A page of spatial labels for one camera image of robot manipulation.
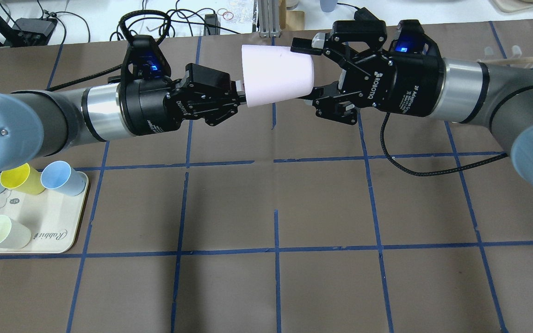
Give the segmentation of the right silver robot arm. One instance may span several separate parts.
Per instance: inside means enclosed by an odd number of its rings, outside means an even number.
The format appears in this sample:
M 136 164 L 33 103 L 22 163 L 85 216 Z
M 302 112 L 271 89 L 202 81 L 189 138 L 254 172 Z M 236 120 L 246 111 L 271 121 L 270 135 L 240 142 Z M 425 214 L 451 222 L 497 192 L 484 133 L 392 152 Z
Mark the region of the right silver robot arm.
M 291 51 L 325 56 L 342 69 L 338 81 L 303 97 L 319 118 L 353 125 L 361 108 L 489 129 L 503 154 L 419 177 L 457 173 L 509 157 L 533 186 L 533 69 L 444 58 L 417 20 L 398 24 L 387 50 L 379 19 L 336 21 L 330 32 L 294 38 Z

